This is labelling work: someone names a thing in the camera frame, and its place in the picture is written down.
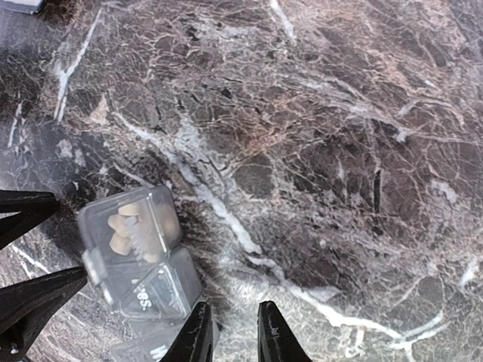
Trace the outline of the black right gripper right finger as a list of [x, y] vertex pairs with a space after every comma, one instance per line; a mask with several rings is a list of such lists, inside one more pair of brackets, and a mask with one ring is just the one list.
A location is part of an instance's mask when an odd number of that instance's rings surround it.
[[311, 362], [273, 301], [261, 302], [257, 320], [257, 355], [262, 362]]

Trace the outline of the grey weekly pill organizer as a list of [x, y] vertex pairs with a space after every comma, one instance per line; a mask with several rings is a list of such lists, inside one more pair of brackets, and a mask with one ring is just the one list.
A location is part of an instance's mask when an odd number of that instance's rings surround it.
[[175, 210], [166, 186], [142, 186], [87, 204], [77, 216], [85, 246], [82, 261], [99, 295], [126, 319], [133, 334], [111, 347], [113, 360], [159, 361], [201, 300], [203, 286], [190, 252], [180, 243], [183, 233], [157, 263], [138, 259], [134, 252], [122, 256], [112, 251], [108, 218], [136, 201], [169, 204]]

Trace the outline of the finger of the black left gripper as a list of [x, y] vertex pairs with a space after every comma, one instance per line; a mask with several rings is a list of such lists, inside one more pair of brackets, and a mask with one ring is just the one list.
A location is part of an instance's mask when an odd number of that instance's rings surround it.
[[23, 357], [52, 316], [87, 283], [82, 267], [1, 289], [1, 356]]
[[1, 249], [44, 222], [60, 209], [51, 192], [1, 190]]

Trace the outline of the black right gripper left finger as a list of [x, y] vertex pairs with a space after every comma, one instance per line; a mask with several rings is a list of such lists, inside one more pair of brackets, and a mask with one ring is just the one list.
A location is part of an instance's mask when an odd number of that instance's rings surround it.
[[214, 323], [211, 307], [198, 302], [161, 362], [211, 362]]

